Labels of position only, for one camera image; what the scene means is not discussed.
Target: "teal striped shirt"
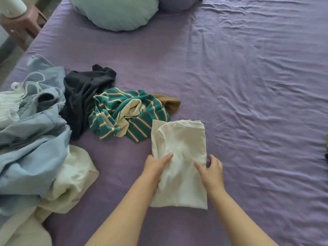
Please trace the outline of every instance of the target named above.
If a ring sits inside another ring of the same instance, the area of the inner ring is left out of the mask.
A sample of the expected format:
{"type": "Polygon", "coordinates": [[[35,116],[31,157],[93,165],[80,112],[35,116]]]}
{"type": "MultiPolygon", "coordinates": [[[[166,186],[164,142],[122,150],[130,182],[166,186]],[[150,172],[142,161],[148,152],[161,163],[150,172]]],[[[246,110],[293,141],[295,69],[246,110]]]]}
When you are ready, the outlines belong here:
{"type": "Polygon", "coordinates": [[[118,88],[111,88],[100,95],[95,95],[93,99],[95,106],[89,115],[89,125],[100,139],[113,136],[120,130],[120,126],[115,120],[123,107],[132,99],[140,99],[146,107],[139,116],[127,118],[129,127],[126,136],[135,142],[150,136],[153,120],[165,122],[170,120],[170,115],[162,103],[143,90],[121,91],[118,88]]]}

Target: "folded white shirt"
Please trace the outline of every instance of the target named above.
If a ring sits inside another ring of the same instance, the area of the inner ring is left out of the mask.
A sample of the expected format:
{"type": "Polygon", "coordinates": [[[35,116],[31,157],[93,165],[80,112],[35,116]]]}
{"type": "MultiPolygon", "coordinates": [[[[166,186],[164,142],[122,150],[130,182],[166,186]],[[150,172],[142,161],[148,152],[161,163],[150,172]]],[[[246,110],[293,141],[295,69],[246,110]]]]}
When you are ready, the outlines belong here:
{"type": "Polygon", "coordinates": [[[206,138],[200,121],[153,120],[152,152],[155,159],[173,152],[161,175],[150,207],[185,206],[207,209],[207,193],[194,162],[206,164],[206,138]]]}

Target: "purple bed sheet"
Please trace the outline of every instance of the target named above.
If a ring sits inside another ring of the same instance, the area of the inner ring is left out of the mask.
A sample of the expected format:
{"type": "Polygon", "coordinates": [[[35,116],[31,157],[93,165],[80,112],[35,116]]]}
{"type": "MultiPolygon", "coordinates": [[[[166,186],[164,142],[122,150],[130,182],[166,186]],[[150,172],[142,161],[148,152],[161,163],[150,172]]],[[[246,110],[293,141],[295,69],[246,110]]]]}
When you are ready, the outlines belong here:
{"type": "MultiPolygon", "coordinates": [[[[63,0],[8,77],[39,53],[55,65],[117,71],[116,86],[181,99],[173,120],[201,120],[207,153],[224,163],[228,193],[278,244],[328,245],[328,1],[204,0],[181,14],[113,33],[63,0]]],[[[150,139],[73,144],[100,171],[80,203],[45,223],[54,246],[83,246],[141,174],[150,139]]],[[[149,208],[139,245],[230,245],[208,211],[149,208]]]]}

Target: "pink chair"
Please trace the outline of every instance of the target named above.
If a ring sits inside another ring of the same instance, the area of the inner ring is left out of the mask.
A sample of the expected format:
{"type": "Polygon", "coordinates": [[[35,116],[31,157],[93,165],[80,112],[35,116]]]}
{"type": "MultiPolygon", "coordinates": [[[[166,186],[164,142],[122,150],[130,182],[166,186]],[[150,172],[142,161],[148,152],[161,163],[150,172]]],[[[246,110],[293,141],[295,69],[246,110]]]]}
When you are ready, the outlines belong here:
{"type": "Polygon", "coordinates": [[[8,18],[1,14],[0,25],[25,51],[28,48],[28,45],[25,43],[26,34],[34,39],[41,31],[41,27],[37,23],[39,16],[45,22],[47,21],[47,18],[37,7],[34,5],[27,5],[27,11],[19,17],[8,18]]]}

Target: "brown garment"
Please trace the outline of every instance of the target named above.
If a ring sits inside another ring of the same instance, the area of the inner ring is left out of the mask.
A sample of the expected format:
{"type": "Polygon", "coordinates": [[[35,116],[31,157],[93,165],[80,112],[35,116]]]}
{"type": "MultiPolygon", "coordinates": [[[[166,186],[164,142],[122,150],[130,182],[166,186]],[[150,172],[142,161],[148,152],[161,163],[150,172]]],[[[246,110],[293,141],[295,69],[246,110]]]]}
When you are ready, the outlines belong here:
{"type": "Polygon", "coordinates": [[[177,112],[181,103],[180,99],[165,96],[162,94],[154,94],[154,93],[149,93],[149,94],[153,95],[155,98],[161,101],[162,105],[164,105],[166,111],[169,113],[170,116],[174,115],[177,112]]]}

